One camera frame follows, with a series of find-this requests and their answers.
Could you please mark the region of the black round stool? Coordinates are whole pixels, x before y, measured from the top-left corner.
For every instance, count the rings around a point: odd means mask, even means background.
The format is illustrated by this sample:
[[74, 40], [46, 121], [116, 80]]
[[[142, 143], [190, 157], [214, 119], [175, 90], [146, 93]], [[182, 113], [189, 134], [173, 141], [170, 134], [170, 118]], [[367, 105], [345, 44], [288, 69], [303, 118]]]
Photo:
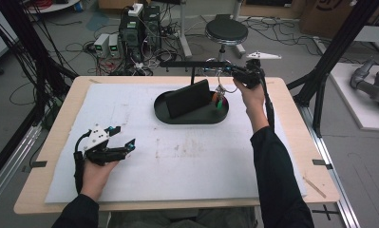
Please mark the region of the black round stool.
[[218, 14], [214, 20], [206, 24], [205, 35], [209, 40], [220, 44], [220, 49], [218, 57], [209, 58], [207, 62], [230, 63], [224, 58], [225, 48], [242, 44], [247, 39], [248, 33], [248, 29], [230, 15]]

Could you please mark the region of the white board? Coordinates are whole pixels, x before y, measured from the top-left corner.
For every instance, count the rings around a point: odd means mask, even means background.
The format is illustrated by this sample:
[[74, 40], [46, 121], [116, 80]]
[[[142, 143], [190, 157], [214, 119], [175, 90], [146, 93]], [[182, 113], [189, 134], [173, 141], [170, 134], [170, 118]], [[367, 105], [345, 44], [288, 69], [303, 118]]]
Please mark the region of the white board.
[[379, 104], [350, 86], [357, 64], [338, 63], [331, 72], [332, 81], [360, 129], [379, 131]]

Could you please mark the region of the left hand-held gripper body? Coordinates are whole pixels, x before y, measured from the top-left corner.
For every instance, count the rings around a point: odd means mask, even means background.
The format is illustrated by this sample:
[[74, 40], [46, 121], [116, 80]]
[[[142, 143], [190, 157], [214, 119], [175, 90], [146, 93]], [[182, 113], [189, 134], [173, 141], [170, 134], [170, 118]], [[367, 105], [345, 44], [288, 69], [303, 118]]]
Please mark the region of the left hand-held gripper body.
[[104, 130], [105, 128], [98, 124], [90, 130], [88, 141], [84, 146], [85, 156], [98, 165], [124, 160], [128, 151], [125, 147], [108, 148], [111, 137]]

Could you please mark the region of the cardboard box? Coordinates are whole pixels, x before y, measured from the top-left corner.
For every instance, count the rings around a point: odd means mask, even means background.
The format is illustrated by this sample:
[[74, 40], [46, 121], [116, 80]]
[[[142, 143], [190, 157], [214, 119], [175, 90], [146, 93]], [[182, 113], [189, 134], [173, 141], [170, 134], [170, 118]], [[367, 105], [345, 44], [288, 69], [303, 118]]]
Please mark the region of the cardboard box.
[[304, 34], [333, 38], [353, 10], [352, 0], [306, 0], [299, 21]]

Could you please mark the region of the white round table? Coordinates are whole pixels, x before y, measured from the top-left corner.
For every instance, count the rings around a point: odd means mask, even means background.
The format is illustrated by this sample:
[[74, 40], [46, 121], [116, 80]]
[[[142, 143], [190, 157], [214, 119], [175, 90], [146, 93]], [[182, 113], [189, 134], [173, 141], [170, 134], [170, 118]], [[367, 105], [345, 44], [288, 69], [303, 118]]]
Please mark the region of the white round table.
[[68, 0], [67, 3], [64, 3], [64, 4], [51, 4], [50, 6], [48, 7], [37, 7], [37, 6], [34, 6], [32, 3], [30, 3], [28, 5], [28, 10], [31, 12], [31, 13], [47, 13], [47, 12], [54, 12], [54, 11], [57, 11], [57, 10], [64, 10], [64, 9], [67, 9], [67, 8], [70, 8], [70, 7], [73, 7], [74, 5], [80, 3], [81, 0]]

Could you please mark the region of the white power adapter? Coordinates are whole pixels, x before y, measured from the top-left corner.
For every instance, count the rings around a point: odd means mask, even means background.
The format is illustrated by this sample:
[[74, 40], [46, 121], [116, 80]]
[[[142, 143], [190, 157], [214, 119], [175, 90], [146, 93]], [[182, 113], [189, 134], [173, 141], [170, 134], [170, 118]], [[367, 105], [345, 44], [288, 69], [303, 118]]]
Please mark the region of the white power adapter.
[[130, 9], [130, 10], [128, 11], [128, 15], [129, 15], [129, 16], [136, 16], [136, 17], [138, 17], [138, 16], [141, 14], [142, 9], [143, 9], [143, 4], [135, 3], [135, 4], [132, 6], [132, 9]]

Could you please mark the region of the person's left hand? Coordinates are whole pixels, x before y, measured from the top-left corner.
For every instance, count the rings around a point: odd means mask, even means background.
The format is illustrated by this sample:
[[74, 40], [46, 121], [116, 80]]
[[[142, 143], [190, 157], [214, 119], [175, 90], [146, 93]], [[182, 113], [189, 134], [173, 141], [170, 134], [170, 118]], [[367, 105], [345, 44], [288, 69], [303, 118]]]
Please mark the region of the person's left hand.
[[103, 192], [111, 171], [118, 164], [117, 161], [112, 161], [100, 166], [91, 161], [86, 161], [81, 193], [93, 200], [97, 200]]

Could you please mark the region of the black wallet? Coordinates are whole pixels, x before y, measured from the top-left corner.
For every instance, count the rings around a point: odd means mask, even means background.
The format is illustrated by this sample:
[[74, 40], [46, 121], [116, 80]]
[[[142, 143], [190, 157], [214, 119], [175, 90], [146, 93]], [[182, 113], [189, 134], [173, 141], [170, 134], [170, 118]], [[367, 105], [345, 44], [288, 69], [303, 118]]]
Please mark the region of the black wallet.
[[165, 95], [165, 102], [171, 119], [207, 106], [211, 102], [209, 83], [201, 80], [169, 92]]

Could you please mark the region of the black oval tray with hanger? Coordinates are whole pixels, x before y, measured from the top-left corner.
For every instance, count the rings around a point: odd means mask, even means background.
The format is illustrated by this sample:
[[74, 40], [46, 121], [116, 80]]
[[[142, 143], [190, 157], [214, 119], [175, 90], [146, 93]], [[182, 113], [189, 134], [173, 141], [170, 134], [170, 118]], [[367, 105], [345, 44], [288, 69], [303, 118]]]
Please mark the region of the black oval tray with hanger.
[[[191, 67], [192, 75], [190, 85], [195, 82], [195, 69], [197, 67], [225, 67], [223, 62], [162, 62], [161, 67]], [[222, 122], [229, 111], [229, 103], [224, 95], [212, 91], [211, 102], [207, 106], [189, 112], [178, 118], [171, 119], [167, 110], [165, 95], [174, 90], [166, 91], [159, 95], [154, 102], [154, 112], [156, 117], [165, 124], [217, 124]]]

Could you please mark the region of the person's right hand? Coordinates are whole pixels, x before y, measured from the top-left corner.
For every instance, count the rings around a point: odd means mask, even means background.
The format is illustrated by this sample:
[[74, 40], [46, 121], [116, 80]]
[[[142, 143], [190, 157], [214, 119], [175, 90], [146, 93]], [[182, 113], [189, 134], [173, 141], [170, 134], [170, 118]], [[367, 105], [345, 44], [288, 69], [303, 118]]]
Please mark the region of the person's right hand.
[[265, 96], [263, 87], [261, 85], [256, 85], [253, 88], [248, 88], [236, 79], [234, 79], [233, 82], [241, 92], [242, 100], [249, 113], [256, 113], [257, 111], [263, 110]]

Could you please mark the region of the white table mat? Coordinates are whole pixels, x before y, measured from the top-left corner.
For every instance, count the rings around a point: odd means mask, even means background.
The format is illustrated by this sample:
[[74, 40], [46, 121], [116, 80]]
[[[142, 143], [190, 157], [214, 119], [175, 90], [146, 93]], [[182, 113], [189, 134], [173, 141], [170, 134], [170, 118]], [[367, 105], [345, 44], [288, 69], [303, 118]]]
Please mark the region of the white table mat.
[[68, 135], [49, 187], [48, 203], [76, 195], [73, 152], [95, 125], [118, 126], [109, 147], [136, 145], [112, 171], [102, 202], [233, 200], [258, 197], [252, 127], [239, 91], [228, 85], [229, 110], [215, 124], [167, 124], [154, 102], [170, 85], [94, 84]]

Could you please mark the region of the black computer tower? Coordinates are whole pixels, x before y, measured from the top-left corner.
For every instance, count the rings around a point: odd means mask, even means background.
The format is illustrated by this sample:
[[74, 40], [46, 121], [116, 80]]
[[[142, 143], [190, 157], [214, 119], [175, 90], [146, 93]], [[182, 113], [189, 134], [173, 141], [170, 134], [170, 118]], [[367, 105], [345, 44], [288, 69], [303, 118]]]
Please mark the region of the black computer tower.
[[132, 6], [125, 7], [119, 25], [124, 58], [130, 63], [142, 63], [146, 50], [161, 48], [161, 10], [159, 6], [143, 4], [141, 14], [129, 16]]

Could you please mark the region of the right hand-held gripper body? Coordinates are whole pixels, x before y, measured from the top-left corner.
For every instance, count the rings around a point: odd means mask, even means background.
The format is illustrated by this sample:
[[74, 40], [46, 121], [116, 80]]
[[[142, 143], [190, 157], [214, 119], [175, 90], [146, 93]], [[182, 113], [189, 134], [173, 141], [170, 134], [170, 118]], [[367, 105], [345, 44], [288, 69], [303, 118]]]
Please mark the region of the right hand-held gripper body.
[[260, 61], [278, 60], [281, 59], [281, 56], [256, 51], [248, 54], [247, 58], [246, 66], [233, 66], [233, 77], [247, 88], [253, 88], [260, 84], [260, 80], [264, 76]]

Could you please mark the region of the grey bench power supply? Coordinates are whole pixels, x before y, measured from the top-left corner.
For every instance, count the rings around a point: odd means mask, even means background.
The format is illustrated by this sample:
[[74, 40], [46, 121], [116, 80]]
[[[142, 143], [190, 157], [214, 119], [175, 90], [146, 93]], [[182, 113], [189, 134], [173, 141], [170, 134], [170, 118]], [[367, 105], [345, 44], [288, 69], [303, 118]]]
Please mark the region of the grey bench power supply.
[[94, 47], [99, 58], [106, 58], [109, 54], [109, 35], [101, 34], [94, 42]]
[[120, 58], [121, 52], [120, 52], [120, 43], [119, 43], [119, 36], [117, 34], [110, 34], [109, 35], [109, 52], [110, 56], [112, 58]]

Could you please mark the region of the white metal stand leg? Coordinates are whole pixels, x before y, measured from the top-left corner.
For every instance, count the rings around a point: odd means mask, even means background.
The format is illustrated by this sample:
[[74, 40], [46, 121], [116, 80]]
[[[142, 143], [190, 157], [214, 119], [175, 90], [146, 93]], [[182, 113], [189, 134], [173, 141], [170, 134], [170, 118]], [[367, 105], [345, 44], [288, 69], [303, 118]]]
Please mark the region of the white metal stand leg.
[[180, 30], [178, 31], [180, 46], [182, 48], [183, 54], [186, 59], [190, 59], [192, 57], [192, 51], [189, 47], [188, 41], [185, 35], [185, 7], [186, 0], [180, 0]]

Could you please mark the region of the person's legs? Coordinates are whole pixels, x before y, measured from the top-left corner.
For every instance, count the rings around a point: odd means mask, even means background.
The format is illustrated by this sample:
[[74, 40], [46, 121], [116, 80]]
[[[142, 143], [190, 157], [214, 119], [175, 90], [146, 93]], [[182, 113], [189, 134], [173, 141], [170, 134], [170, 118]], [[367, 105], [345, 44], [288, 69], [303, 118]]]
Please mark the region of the person's legs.
[[257, 228], [254, 207], [116, 212], [106, 228]]

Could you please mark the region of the aluminium rail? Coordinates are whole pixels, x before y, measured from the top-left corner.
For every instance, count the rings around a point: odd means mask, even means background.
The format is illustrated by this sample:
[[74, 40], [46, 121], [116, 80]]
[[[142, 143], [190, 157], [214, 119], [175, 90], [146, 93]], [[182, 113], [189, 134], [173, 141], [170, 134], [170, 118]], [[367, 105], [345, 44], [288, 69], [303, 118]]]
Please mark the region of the aluminium rail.
[[329, 171], [329, 175], [331, 176], [334, 186], [339, 193], [340, 199], [336, 202], [336, 206], [340, 213], [341, 219], [346, 228], [361, 228], [360, 223], [355, 215], [347, 193], [343, 187], [343, 184], [337, 174], [334, 163], [332, 162], [331, 155], [327, 146], [325, 145], [324, 140], [318, 136], [318, 134], [313, 129], [313, 114], [308, 107], [302, 107], [300, 105], [297, 106], [300, 115], [308, 128], [308, 131], [317, 147], [317, 151], [321, 156], [322, 162], [324, 166]]
[[14, 177], [16, 171], [22, 164], [30, 149], [35, 145], [42, 132], [42, 126], [31, 126], [22, 138], [17, 140], [15, 146], [9, 149], [9, 157], [0, 168], [0, 196]]

